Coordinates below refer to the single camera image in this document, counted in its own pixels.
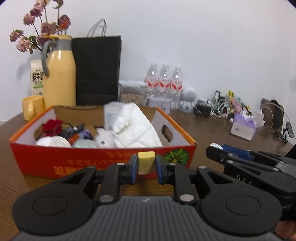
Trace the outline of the person's right hand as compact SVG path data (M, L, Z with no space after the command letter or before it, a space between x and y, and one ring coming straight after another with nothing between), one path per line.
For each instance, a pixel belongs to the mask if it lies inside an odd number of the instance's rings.
M295 221L280 221L275 229L276 234L284 239L296 239L296 222Z

